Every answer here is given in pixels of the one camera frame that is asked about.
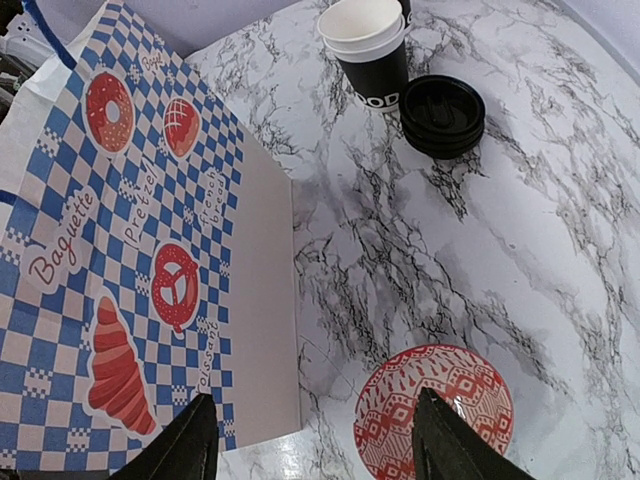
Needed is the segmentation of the red patterned bowl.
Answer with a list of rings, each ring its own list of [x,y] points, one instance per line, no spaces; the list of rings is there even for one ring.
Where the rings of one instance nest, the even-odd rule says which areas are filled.
[[[380,366],[365,383],[355,407],[356,448],[374,478],[416,477],[413,414],[424,388],[435,390],[486,443],[506,453],[515,409],[498,371],[463,347],[417,346]]]

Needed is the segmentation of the stack of black lids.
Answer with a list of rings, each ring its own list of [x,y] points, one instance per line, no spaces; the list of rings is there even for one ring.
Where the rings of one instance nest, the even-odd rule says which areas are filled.
[[[399,100],[408,143],[436,160],[451,160],[476,147],[484,134],[486,106],[468,83],[446,75],[410,81]]]

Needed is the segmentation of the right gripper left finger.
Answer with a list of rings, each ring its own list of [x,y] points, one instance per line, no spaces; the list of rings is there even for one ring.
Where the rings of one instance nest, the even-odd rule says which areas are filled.
[[[211,395],[198,394],[131,462],[109,479],[214,480],[219,429]]]

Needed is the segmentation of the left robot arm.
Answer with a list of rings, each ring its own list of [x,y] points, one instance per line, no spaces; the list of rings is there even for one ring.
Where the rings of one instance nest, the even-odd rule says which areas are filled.
[[[1,103],[9,105],[22,83],[53,54],[21,1],[1,2]]]

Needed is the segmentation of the stack of paper cups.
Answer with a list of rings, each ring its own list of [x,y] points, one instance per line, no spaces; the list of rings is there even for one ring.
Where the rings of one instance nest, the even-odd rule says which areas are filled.
[[[381,113],[398,108],[408,84],[401,2],[339,1],[320,15],[317,30],[364,107]]]

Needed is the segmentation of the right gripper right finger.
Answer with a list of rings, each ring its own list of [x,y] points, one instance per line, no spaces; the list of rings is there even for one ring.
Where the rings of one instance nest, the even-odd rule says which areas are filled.
[[[482,440],[435,390],[421,390],[413,419],[416,478],[533,480]]]

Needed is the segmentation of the checkered paper takeout bag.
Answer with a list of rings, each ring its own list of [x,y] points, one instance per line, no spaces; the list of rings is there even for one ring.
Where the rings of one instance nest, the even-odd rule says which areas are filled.
[[[301,427],[292,189],[223,100],[108,1],[1,237],[1,466],[116,471],[198,395],[221,451]]]

